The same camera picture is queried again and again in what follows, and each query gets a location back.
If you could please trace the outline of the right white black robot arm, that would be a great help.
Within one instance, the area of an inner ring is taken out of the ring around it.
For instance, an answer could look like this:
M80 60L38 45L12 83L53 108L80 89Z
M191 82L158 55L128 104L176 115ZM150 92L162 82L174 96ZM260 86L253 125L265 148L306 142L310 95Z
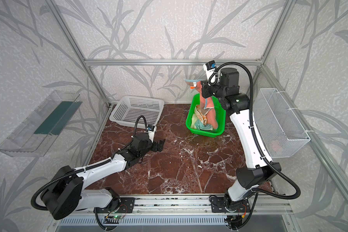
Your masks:
M234 203L246 199L253 194L258 186L276 176L276 173L261 157L251 132L252 128L255 130L266 159L278 170L281 170L281 166L279 163L273 162L266 151L255 124L250 126L250 123L254 122L249 118L253 112L249 109L249 97L239 92L238 70L223 68L218 73L218 77L212 77L211 75L215 74L215 70L215 68L206 70L207 80L202 82L202 96L204 98L212 96L217 98L222 108L229 114L241 141L246 160L246 166L236 171L236 181L226 192L226 200L229 203Z

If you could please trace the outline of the pink brown bear towel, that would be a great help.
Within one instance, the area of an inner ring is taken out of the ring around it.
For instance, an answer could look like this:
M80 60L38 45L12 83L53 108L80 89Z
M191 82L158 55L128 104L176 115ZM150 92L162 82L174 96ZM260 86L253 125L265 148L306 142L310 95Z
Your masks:
M213 129L216 130L218 128L218 123L216 121L216 111L215 111L215 106L214 102L211 97L209 98L204 98L202 96L203 94L203 87L201 84L201 80L188 80L185 79L185 82L188 86L190 86L190 89L196 90L200 94L200 105L201 107L201 113L207 115L207 122L208 124L213 126Z

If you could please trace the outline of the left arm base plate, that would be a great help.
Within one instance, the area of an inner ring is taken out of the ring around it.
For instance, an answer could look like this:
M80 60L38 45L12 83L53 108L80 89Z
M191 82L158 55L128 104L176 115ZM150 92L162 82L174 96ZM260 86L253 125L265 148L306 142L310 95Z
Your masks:
M123 197L113 198L112 201L103 209L104 213L127 213L133 212L135 198Z

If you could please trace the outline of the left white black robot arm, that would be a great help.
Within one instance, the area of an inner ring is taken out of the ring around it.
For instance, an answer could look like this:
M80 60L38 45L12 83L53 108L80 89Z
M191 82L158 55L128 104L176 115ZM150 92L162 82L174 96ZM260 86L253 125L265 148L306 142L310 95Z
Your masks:
M145 132L139 133L109 158L74 169L64 166L33 195L31 204L35 209L50 212L55 220L78 210L106 208L116 200L117 194L112 190L90 190L88 187L109 175L133 167L148 152L161 152L164 143L164 140L152 141Z

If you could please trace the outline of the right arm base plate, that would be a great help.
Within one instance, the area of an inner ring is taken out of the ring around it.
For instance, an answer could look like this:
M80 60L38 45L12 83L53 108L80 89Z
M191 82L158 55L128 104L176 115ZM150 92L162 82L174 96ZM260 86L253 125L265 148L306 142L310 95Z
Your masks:
M212 213L249 213L251 208L247 199L232 201L228 195L209 197Z

